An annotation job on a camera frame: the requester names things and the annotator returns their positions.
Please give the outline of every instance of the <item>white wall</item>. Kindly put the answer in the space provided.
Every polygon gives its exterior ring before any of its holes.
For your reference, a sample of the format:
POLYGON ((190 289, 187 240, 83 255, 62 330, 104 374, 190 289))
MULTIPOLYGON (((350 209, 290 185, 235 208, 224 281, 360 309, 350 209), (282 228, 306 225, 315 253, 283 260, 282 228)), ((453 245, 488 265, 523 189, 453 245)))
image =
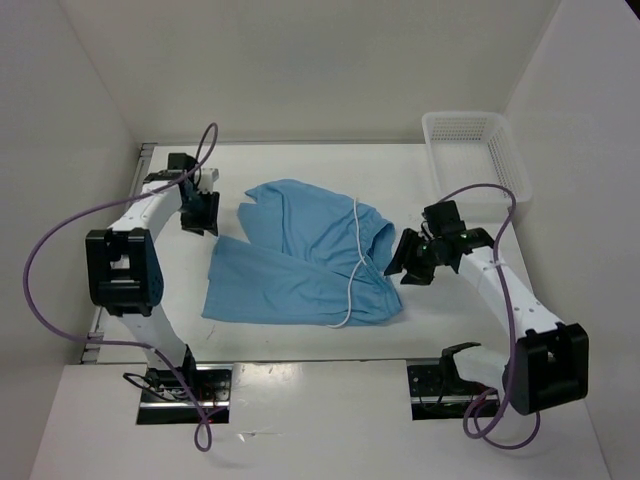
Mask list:
POLYGON ((640 21, 624 0, 564 0, 507 115, 534 190, 517 230, 529 275, 588 330, 589 411, 613 479, 636 479, 640 21))
POLYGON ((138 140, 420 140, 502 111, 557 0, 60 0, 138 140))
MULTIPOLYGON (((21 274, 38 237, 58 220, 127 193, 136 145, 64 13, 49 0, 0 6, 0 477, 28 478, 62 366, 77 347, 27 310, 21 274)), ((48 317, 86 333, 92 308, 83 238, 116 212, 71 226, 35 265, 48 317)))

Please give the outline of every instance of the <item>cable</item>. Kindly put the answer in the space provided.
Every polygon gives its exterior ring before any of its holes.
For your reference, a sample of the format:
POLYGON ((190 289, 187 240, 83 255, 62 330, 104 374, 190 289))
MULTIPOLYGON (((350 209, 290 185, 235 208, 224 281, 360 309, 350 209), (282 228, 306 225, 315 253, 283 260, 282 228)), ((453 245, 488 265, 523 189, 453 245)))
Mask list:
MULTIPOLYGON (((200 152, 201 151, 202 151, 202 142, 200 142, 198 144, 198 149, 196 150, 196 156, 195 156, 196 162, 198 161, 198 158, 200 158, 200 152)), ((194 181, 195 181, 195 178, 196 178, 195 174, 198 173, 198 181, 195 182, 195 187, 196 188, 198 188, 200 186, 200 181, 202 180, 202 163, 200 165, 196 165, 192 170, 194 181)))
POLYGON ((137 373, 125 372, 125 373, 122 374, 122 378, 124 378, 127 382, 129 382, 134 387, 139 388, 143 392, 148 393, 152 397, 156 397, 156 398, 158 398, 160 400, 163 400, 165 402, 173 402, 173 401, 175 401, 175 400, 172 400, 170 398, 163 397, 158 392, 156 392, 154 389, 152 389, 150 386, 147 386, 147 385, 152 385, 151 380, 149 378, 147 378, 147 377, 143 377, 142 375, 138 375, 137 373), (142 384, 136 382, 134 380, 134 378, 139 378, 140 380, 145 382, 147 385, 142 385, 142 384))
POLYGON ((171 361, 166 357, 166 355, 164 355, 160 350, 157 350, 153 345, 150 345, 148 343, 131 342, 131 341, 125 341, 125 340, 94 340, 94 339, 88 339, 88 338, 82 337, 80 335, 73 335, 73 334, 70 334, 70 333, 67 333, 67 332, 64 332, 64 331, 60 330, 58 327, 56 327, 55 325, 50 323, 44 317, 44 315, 40 312, 38 307, 36 306, 35 301, 33 300, 33 295, 31 293, 30 275, 31 275, 31 267, 33 265, 33 261, 36 258, 36 255, 38 254, 38 252, 40 251, 42 246, 47 242, 47 240, 49 240, 49 238, 51 238, 60 229, 64 228, 65 226, 69 225, 72 222, 75 222, 76 220, 78 220, 80 218, 86 217, 87 215, 91 215, 92 213, 99 212, 101 210, 106 210, 106 209, 111 208, 111 207, 117 207, 118 205, 124 205, 124 204, 129 203, 129 202, 137 202, 139 200, 143 200, 145 198, 149 198, 152 195, 156 195, 156 194, 158 194, 160 192, 163 192, 163 191, 165 191, 165 190, 167 190, 167 189, 169 189, 169 188, 171 188, 171 187, 173 187, 175 185, 178 185, 179 183, 185 181, 196 170, 200 169, 202 167, 202 165, 204 165, 204 163, 207 160, 209 160, 209 157, 211 156, 211 153, 213 152, 213 149, 215 148, 216 143, 218 141, 218 124, 215 123, 215 122, 212 122, 211 124, 209 124, 209 126, 206 128, 206 130, 202 134, 202 138, 200 139, 200 143, 198 144, 198 153, 196 155, 196 161, 198 160, 198 157, 200 156, 200 151, 202 150, 202 146, 204 145, 204 141, 206 140, 207 136, 209 135, 209 132, 211 131, 211 129, 214 129, 213 138, 211 140, 211 145, 209 146, 209 149, 205 153, 205 155, 202 158, 202 160, 200 162, 198 162, 195 165, 195 167, 193 167, 188 172, 183 173, 180 177, 176 178, 175 180, 172 180, 171 182, 167 183, 166 185, 163 185, 160 188, 156 188, 155 190, 152 190, 150 192, 143 193, 143 194, 140 194, 140 195, 134 195, 132 197, 125 198, 125 199, 122 199, 122 200, 115 200, 113 202, 104 203, 102 205, 98 205, 98 206, 95 206, 93 208, 89 208, 89 209, 84 210, 82 212, 76 213, 75 215, 72 215, 69 218, 61 221, 60 223, 55 225, 53 228, 51 228, 48 232, 46 232, 42 236, 42 238, 40 240, 38 240, 38 242, 36 242, 35 246, 33 247, 31 252, 29 253, 29 256, 27 257, 27 260, 26 260, 25 265, 24 265, 24 271, 22 273, 22 290, 24 292, 24 297, 25 297, 25 299, 27 301, 27 305, 31 309, 31 312, 38 319, 38 321, 47 330, 49 330, 51 333, 53 333, 53 334, 55 334, 55 335, 57 335, 59 337, 62 337, 64 339, 66 339, 66 340, 69 340, 69 341, 72 341, 72 342, 76 342, 76 343, 81 343, 81 344, 139 347, 139 348, 144 348, 146 350, 151 350, 153 353, 155 353, 158 356, 158 358, 160 358, 160 360, 162 360, 162 362, 164 362, 165 365, 167 365, 167 368, 176 377, 176 379, 178 380, 178 383, 180 383, 180 386, 184 389, 185 393, 189 397, 189 400, 193 403, 193 406, 195 407, 196 411, 198 412, 198 416, 200 417, 200 423, 198 423, 198 426, 196 427, 196 430, 194 432, 193 440, 194 440, 196 448, 198 450, 200 450, 201 452, 208 452, 211 449, 211 445, 213 444, 213 434, 211 433, 211 427, 209 426, 209 423, 208 423, 209 416, 204 411, 202 406, 198 403, 198 399, 196 398, 194 393, 189 388, 189 385, 187 385, 187 382, 184 379, 184 377, 182 376, 182 374, 177 370, 176 367, 174 367, 171 364, 171 361), (199 437, 199 433, 200 433, 200 429, 203 426, 205 427, 205 433, 206 433, 206 436, 207 436, 207 441, 206 441, 206 443, 204 445, 202 445, 200 443, 200 440, 198 438, 199 437))
POLYGON ((500 240, 502 239, 502 235, 504 234, 505 230, 507 229, 507 226, 509 225, 509 223, 511 223, 511 220, 513 219, 513 215, 516 211, 517 202, 516 202, 516 197, 511 190, 509 190, 506 187, 503 187, 502 185, 497 185, 494 183, 475 183, 473 185, 468 185, 466 187, 463 187, 454 191, 453 193, 450 193, 449 195, 444 197, 442 200, 440 200, 440 202, 449 200, 451 197, 454 197, 462 192, 466 192, 467 190, 471 190, 474 188, 495 188, 497 190, 501 190, 504 193, 506 193, 511 199, 511 207, 508 209, 509 213, 505 221, 500 226, 500 229, 498 230, 498 234, 496 235, 496 238, 493 244, 493 261, 496 265, 496 271, 498 273, 498 278, 500 279, 500 286, 502 287, 502 292, 504 293, 504 301, 507 309, 507 321, 509 323, 509 367, 507 369, 507 384, 505 386, 504 398, 500 403, 500 407, 498 408, 498 411, 496 412, 496 415, 493 417, 493 419, 491 419, 489 424, 484 428, 481 429, 479 427, 479 424, 478 424, 479 411, 482 410, 482 408, 484 408, 484 407, 481 408, 481 404, 488 395, 496 392, 495 389, 491 388, 491 389, 485 390, 482 394, 476 397, 476 399, 469 404, 469 407, 464 413, 462 428, 464 429, 464 433, 469 438, 473 438, 473 439, 482 438, 485 442, 489 443, 490 445, 496 448, 500 448, 502 450, 516 450, 518 448, 522 448, 529 445, 538 434, 538 431, 540 430, 540 423, 541 423, 540 412, 536 412, 536 426, 534 427, 531 435, 526 440, 524 440, 521 443, 518 443, 517 445, 501 445, 487 438, 487 435, 491 433, 494 428, 496 428, 496 426, 504 416, 504 412, 506 411, 509 405, 509 401, 511 399, 511 394, 513 391, 513 381, 515 378, 515 358, 516 358, 516 342, 517 342, 516 322, 513 314, 513 304, 511 302, 509 286, 507 285, 507 280, 504 276, 504 272, 502 271, 502 265, 500 264, 500 261, 499 261, 500 260, 499 246, 500 246, 500 240), (474 423, 476 426, 475 432, 472 432, 471 429, 469 428, 469 420, 472 416, 474 418, 474 423))
POLYGON ((342 328, 351 318, 351 285, 353 284, 353 279, 355 278, 356 272, 358 271, 360 265, 367 264, 364 256, 362 255, 362 247, 360 246, 360 220, 358 220, 358 199, 356 197, 353 198, 353 216, 356 219, 356 243, 358 244, 358 256, 360 257, 360 260, 358 260, 356 266, 353 267, 353 271, 351 272, 351 276, 349 277, 349 284, 347 285, 347 303, 349 305, 347 308, 347 315, 344 317, 344 320, 337 325, 327 325, 327 327, 329 328, 342 328))
POLYGON ((438 395, 438 399, 436 400, 436 403, 434 403, 433 405, 429 405, 427 407, 427 406, 425 406, 424 403, 422 403, 422 395, 418 395, 418 398, 420 399, 420 406, 427 412, 429 410, 433 410, 433 409, 439 407, 440 404, 442 403, 442 399, 444 398, 445 389, 446 389, 446 380, 445 380, 444 377, 442 377, 442 386, 440 387, 440 394, 438 395))

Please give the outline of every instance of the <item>white drawstring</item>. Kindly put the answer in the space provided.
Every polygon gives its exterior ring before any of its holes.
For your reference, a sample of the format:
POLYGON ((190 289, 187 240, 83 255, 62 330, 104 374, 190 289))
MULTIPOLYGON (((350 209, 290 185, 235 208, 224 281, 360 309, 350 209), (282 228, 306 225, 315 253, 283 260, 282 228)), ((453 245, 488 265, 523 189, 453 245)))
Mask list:
POLYGON ((329 328, 340 328, 344 327, 349 319, 351 318, 351 285, 353 284, 353 278, 356 276, 356 272, 358 268, 362 264, 367 264, 364 256, 362 255, 362 247, 360 246, 360 221, 358 220, 358 198, 354 197, 353 199, 353 216, 356 219, 356 243, 358 244, 358 255, 360 256, 360 260, 356 263, 356 266, 353 267, 353 271, 351 272, 351 277, 349 277, 349 285, 347 285, 347 302, 349 307, 347 308, 347 316, 344 317, 344 320, 337 325, 327 325, 329 328))

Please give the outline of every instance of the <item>white table surface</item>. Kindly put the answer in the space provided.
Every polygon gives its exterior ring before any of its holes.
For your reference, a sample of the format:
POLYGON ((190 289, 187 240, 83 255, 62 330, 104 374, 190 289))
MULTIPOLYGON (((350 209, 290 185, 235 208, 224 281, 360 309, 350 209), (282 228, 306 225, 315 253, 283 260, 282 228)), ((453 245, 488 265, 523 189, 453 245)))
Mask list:
MULTIPOLYGON (((543 412, 535 442, 503 452, 466 438, 461 420, 412 421, 405 368, 237 364, 230 423, 203 454, 194 425, 135 425, 140 394, 121 376, 144 366, 68 366, 31 480, 610 478, 584 402, 543 412)), ((532 420, 508 415, 494 438, 522 439, 532 420)))
MULTIPOLYGON (((149 171, 166 168, 170 152, 195 154, 195 147, 156 147, 149 171)), ((220 145, 208 167, 220 170, 220 233, 246 239, 236 217, 238 205, 250 201, 249 188, 282 178, 295 178, 357 196, 380 211, 396 227, 396 241, 406 227, 419 228, 421 212, 435 203, 424 145, 220 145)), ((467 226, 485 227, 495 235, 501 219, 467 226)), ((174 215, 156 241, 165 279, 163 306, 176 333, 198 361, 303 361, 438 357, 442 348, 465 341, 507 351, 507 337, 472 288, 450 269, 441 268, 429 287, 398 286, 404 311, 383 326, 275 326, 214 321, 200 316, 215 238, 180 230, 174 215)), ((529 283, 515 233, 510 227, 502 253, 513 270, 529 283)), ((105 339, 131 339, 128 330, 106 312, 100 324, 105 339)), ((137 349, 103 347, 99 363, 136 363, 137 349)))

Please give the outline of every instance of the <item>white plastic basket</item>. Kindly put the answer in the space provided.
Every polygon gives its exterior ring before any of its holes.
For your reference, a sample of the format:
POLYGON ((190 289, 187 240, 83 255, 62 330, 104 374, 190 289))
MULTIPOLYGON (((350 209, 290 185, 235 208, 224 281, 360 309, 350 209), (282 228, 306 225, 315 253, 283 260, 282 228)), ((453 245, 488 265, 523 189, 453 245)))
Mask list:
MULTIPOLYGON (((531 184, 507 120, 497 113, 435 112, 422 117, 438 198, 472 183, 497 183, 518 203, 531 200, 531 184)), ((473 189, 456 201, 508 205, 497 189, 473 189)))

